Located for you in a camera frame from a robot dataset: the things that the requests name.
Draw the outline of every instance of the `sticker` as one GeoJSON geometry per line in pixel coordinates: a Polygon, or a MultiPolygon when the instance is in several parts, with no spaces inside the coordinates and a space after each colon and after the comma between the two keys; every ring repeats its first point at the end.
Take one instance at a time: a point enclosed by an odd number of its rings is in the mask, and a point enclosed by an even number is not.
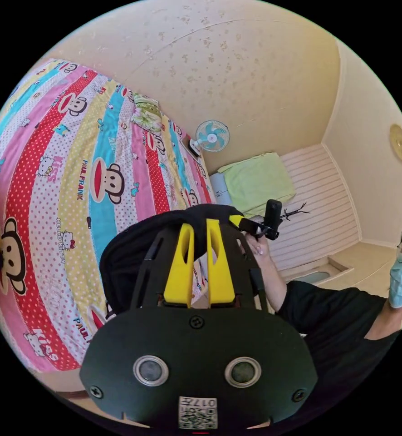
{"type": "Polygon", "coordinates": [[[186,430],[214,430],[218,428],[216,398],[181,396],[178,407],[178,426],[186,430]]]}

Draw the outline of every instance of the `colorful bedspread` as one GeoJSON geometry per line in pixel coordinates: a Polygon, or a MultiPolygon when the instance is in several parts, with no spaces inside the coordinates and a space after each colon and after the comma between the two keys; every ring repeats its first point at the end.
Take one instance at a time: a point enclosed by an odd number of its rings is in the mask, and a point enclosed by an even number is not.
{"type": "MultiPolygon", "coordinates": [[[[99,261],[119,232],[154,214],[214,201],[204,161],[167,116],[162,133],[130,120],[132,92],[52,59],[0,113],[0,328],[39,372],[78,368],[111,316],[99,261]]],[[[206,288],[194,269],[193,299],[206,288]]]]}

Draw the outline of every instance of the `blue fan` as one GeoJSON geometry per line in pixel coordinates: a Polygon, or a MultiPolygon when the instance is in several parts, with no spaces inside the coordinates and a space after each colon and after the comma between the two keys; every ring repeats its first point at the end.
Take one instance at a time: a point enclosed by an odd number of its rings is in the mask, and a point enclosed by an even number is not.
{"type": "Polygon", "coordinates": [[[201,156],[201,149],[207,151],[221,151],[230,141],[228,127],[220,121],[205,121],[196,130],[196,141],[191,139],[192,150],[201,156]]]}

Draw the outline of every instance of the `yellow clip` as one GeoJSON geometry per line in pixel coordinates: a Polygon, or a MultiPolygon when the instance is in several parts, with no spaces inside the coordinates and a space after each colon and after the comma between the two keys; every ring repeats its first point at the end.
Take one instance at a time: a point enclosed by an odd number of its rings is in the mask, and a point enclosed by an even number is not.
{"type": "Polygon", "coordinates": [[[221,228],[216,219],[207,220],[207,265],[210,305],[232,303],[235,299],[221,228]],[[213,263],[213,251],[217,260],[213,263]]]}
{"type": "Polygon", "coordinates": [[[186,304],[188,308],[191,307],[194,244],[193,227],[189,224],[183,224],[163,294],[167,303],[186,304]]]}
{"type": "Polygon", "coordinates": [[[242,215],[230,215],[230,222],[233,223],[237,228],[239,228],[240,222],[245,217],[242,217],[242,215]]]}

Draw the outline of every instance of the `floral pillow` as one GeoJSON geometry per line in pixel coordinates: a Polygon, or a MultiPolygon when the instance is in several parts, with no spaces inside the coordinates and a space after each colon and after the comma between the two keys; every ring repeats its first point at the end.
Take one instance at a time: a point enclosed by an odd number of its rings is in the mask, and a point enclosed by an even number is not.
{"type": "Polygon", "coordinates": [[[162,113],[159,102],[133,92],[135,111],[131,121],[151,133],[162,131],[162,113]]]}

